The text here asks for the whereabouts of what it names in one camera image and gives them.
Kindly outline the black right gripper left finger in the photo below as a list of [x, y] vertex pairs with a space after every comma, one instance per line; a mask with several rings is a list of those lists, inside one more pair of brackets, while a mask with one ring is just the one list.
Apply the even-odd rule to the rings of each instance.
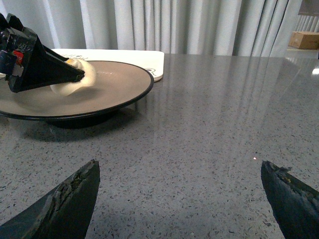
[[0, 227], [2, 239], [83, 239], [100, 184], [99, 162], [91, 160]]

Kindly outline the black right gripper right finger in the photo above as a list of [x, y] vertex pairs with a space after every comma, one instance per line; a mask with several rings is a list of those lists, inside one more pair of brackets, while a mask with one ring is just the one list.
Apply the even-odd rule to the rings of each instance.
[[273, 215], [286, 239], [317, 239], [319, 192], [288, 171], [270, 161], [262, 162], [261, 180]]

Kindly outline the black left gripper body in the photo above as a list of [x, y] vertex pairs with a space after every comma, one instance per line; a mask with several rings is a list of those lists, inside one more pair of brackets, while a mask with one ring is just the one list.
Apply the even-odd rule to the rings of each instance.
[[36, 41], [37, 34], [24, 27], [18, 17], [0, 15], [0, 72], [6, 80], [22, 77], [27, 82], [37, 82], [30, 66]]

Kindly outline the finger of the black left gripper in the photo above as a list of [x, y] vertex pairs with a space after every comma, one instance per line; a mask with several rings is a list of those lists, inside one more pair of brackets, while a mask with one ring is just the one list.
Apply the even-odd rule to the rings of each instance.
[[31, 72], [37, 75], [37, 82], [27, 82], [22, 77], [9, 78], [8, 85], [12, 92], [18, 93], [60, 83], [74, 83], [84, 77], [83, 70], [46, 53], [44, 48], [37, 37], [30, 61]]
[[58, 53], [54, 52], [53, 50], [51, 50], [48, 47], [45, 47], [44, 49], [45, 49], [46, 53], [48, 53], [48, 54], [50, 54], [50, 55], [52, 55], [52, 56], [54, 56], [62, 61], [67, 61], [69, 59], [67, 57], [63, 57], [63, 56], [59, 55]]

